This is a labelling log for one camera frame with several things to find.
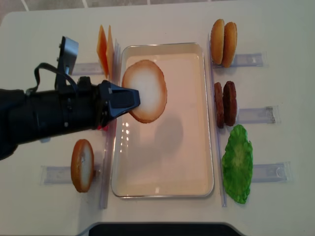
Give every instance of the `top bun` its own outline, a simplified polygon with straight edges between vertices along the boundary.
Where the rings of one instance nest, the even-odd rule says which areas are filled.
[[[237,28],[234,22],[229,22],[224,27],[224,49],[222,65],[229,67],[234,59],[237,44]]]
[[[224,20],[218,19],[211,30],[211,57],[214,63],[221,64],[224,46]]]
[[[150,60],[130,66],[123,77],[124,88],[139,91],[140,105],[129,113],[139,122],[150,123],[162,115],[167,101],[167,89],[161,69]]]
[[[71,160],[71,180],[79,193],[86,193],[93,180],[94,154],[90,142],[80,139],[76,142]]]

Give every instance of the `plastic holder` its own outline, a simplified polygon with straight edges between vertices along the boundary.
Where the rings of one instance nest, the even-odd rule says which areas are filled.
[[[253,166],[252,183],[292,181],[290,162]]]
[[[214,73],[216,68],[222,68],[221,65],[212,63],[210,52],[210,37],[208,35],[207,43],[208,63],[210,69],[210,90],[214,94]],[[255,54],[236,54],[232,66],[264,66],[267,65],[266,53]],[[212,99],[212,107],[216,112],[214,99]],[[278,106],[268,106],[263,108],[249,108],[240,109],[236,120],[238,124],[262,124],[262,123],[280,123],[279,108]],[[215,146],[217,149],[220,196],[222,207],[226,207],[226,192],[223,185],[223,172],[222,172],[222,151],[221,151],[221,133],[220,129],[215,126],[216,136]],[[287,182],[292,180],[290,162],[283,162],[277,164],[254,164],[252,183],[266,183],[266,182]]]
[[[115,54],[113,63],[113,81],[112,83],[120,86],[120,69],[121,69],[121,49],[120,45],[115,41]],[[111,121],[107,127],[106,144],[105,144],[105,157],[103,160],[103,176],[102,176],[102,186],[101,186],[101,196],[100,196],[100,208],[107,208],[108,195],[110,191],[110,178],[112,170],[112,158],[115,148],[116,139],[116,120]]]
[[[240,109],[237,124],[280,123],[278,106]]]
[[[230,67],[249,67],[249,66],[266,66],[267,54],[253,53],[253,54],[236,54]],[[213,63],[213,68],[222,68],[222,65]]]
[[[70,166],[41,166],[40,184],[72,184]],[[93,181],[99,179],[101,166],[94,166]]]
[[[102,75],[104,74],[98,62],[78,63],[74,65],[71,75]]]

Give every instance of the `green lettuce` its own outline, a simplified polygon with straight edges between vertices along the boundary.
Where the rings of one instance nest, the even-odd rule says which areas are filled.
[[[245,204],[252,181],[252,143],[246,129],[238,124],[230,133],[222,158],[223,185],[236,202]]]

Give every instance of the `tray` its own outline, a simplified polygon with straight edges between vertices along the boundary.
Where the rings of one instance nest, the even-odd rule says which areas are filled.
[[[202,49],[196,43],[127,47],[121,79],[142,59],[163,71],[167,104],[150,124],[130,114],[117,119],[112,190],[122,198],[207,196],[214,177]]]

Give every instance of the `food item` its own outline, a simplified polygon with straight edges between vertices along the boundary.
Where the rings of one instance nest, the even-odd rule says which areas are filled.
[[[229,22],[224,27],[224,48],[222,65],[229,67],[235,56],[237,44],[237,28],[234,22]]]
[[[94,154],[89,141],[80,139],[73,148],[71,160],[71,179],[79,193],[89,190],[94,169]]]
[[[163,72],[153,61],[141,60],[130,66],[124,74],[122,86],[139,91],[141,104],[130,111],[137,121],[150,123],[162,115],[167,89]]]
[[[107,41],[105,31],[102,25],[99,27],[98,32],[98,41],[97,41],[97,54],[99,61],[103,67],[104,75],[107,78],[108,76],[108,64],[107,64],[107,57],[106,57],[106,50],[107,50]]]
[[[236,90],[232,81],[226,82],[223,88],[224,122],[228,126],[235,124],[237,116]]]
[[[111,31],[110,26],[108,27],[106,58],[107,58],[109,78],[110,78],[110,81],[113,81],[114,45],[113,45],[112,31]]]
[[[220,82],[215,83],[215,103],[217,108],[217,126],[223,128],[224,126],[224,108],[222,98],[222,87]]]
[[[214,63],[221,64],[224,46],[224,20],[218,19],[211,30],[211,57]]]
[[[223,185],[236,202],[245,204],[252,181],[252,143],[246,129],[238,124],[230,133],[222,158]]]

